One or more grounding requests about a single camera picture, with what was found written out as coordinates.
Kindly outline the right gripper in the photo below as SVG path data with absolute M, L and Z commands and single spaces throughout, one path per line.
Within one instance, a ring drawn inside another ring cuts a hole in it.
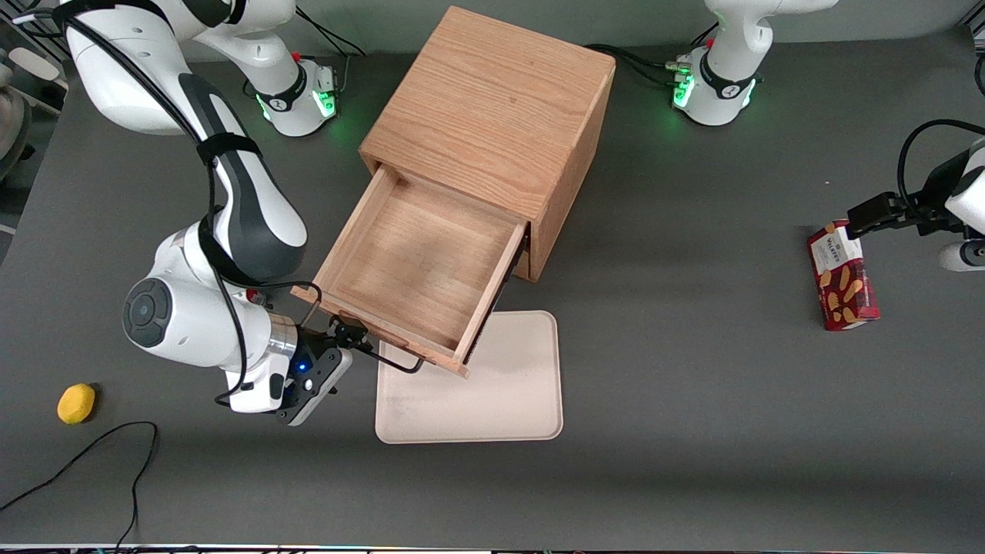
M 331 315 L 327 331 L 368 355 L 367 330 Z M 239 347 L 229 354 L 229 407 L 238 413 L 310 414 L 342 378 L 342 350 L 326 335 L 300 327 L 273 327 L 267 342 L 247 351 L 243 378 Z

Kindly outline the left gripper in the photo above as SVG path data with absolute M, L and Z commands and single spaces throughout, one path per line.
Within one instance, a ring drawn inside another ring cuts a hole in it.
M 847 211 L 848 232 L 898 230 L 920 224 L 920 235 L 934 232 L 965 234 L 970 227 L 984 231 L 984 140 L 937 165 L 921 192 L 927 210 L 918 214 L 909 199 L 883 192 Z

